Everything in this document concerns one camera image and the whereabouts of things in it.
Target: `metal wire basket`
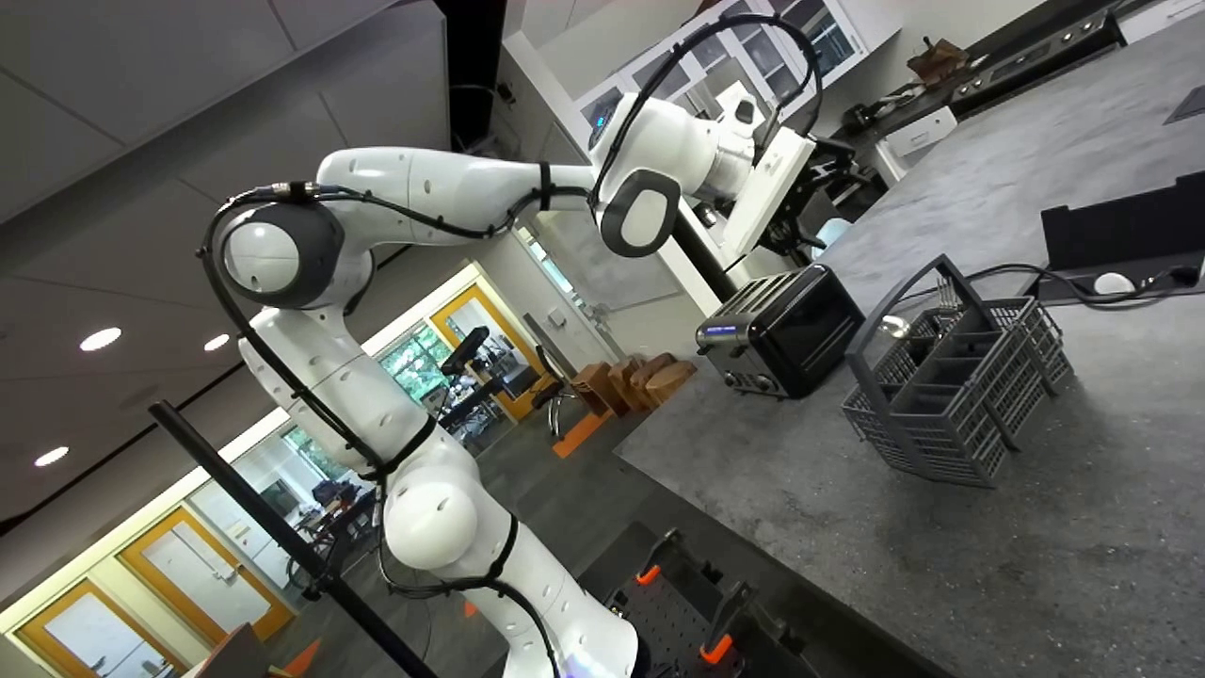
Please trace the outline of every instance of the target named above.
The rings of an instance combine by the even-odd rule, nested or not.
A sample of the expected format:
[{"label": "metal wire basket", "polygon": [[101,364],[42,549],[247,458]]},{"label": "metal wire basket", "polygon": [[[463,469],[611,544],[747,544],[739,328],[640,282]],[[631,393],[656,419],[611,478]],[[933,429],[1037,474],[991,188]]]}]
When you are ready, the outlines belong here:
[{"label": "metal wire basket", "polygon": [[[902,296],[943,270],[961,306],[928,310],[870,364],[868,345]],[[1017,433],[1051,402],[1073,372],[1064,330],[1037,296],[985,302],[976,287],[937,256],[906,280],[847,345],[858,393],[843,414],[877,457],[921,478],[993,486]]]}]

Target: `table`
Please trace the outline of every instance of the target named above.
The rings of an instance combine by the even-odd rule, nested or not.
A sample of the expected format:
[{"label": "table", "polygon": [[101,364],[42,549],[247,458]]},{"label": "table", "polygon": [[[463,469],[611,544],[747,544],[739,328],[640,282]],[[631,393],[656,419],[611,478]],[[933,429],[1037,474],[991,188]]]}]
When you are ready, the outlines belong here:
[{"label": "table", "polygon": [[[991,110],[891,191],[834,269],[870,310],[937,251],[1045,264],[1041,208],[1205,171],[1205,17]],[[957,673],[1205,673],[1205,296],[1055,310],[1078,380],[1000,490],[894,474],[810,398],[742,398],[714,369],[619,457]]]}]

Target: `pole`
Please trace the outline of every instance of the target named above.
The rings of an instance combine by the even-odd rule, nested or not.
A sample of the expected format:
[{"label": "pole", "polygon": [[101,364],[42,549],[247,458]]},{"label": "pole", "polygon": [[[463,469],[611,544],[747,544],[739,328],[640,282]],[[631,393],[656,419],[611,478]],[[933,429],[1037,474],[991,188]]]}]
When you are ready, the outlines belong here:
[{"label": "pole", "polygon": [[211,439],[170,402],[153,405],[154,423],[356,618],[409,673],[435,678],[435,669],[400,640],[385,618],[328,564],[270,503],[219,457]]}]

